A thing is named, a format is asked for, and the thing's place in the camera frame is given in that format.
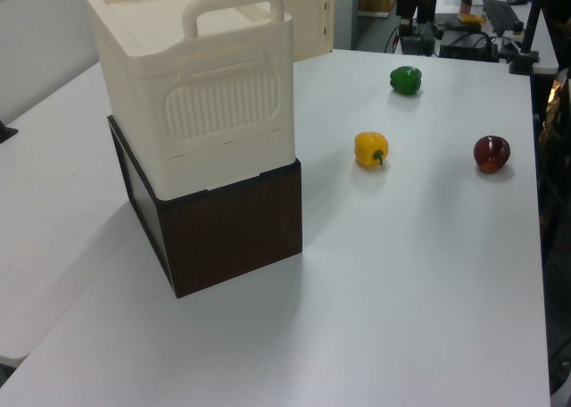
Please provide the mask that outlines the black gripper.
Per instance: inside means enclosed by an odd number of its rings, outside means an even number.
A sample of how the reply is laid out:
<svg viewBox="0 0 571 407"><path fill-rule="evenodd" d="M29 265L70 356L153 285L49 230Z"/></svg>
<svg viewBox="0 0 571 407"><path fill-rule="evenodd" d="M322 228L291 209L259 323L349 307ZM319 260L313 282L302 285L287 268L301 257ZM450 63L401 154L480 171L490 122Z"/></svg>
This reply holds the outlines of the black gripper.
<svg viewBox="0 0 571 407"><path fill-rule="evenodd" d="M418 0L397 0L397 15L400 19L400 36L410 37L413 35L412 17L417 10Z"/></svg>

